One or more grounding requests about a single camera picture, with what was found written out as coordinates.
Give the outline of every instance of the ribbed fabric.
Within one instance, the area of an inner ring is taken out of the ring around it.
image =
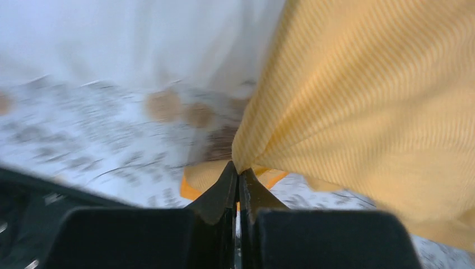
[[[232,146],[475,251],[475,1],[289,0]]]

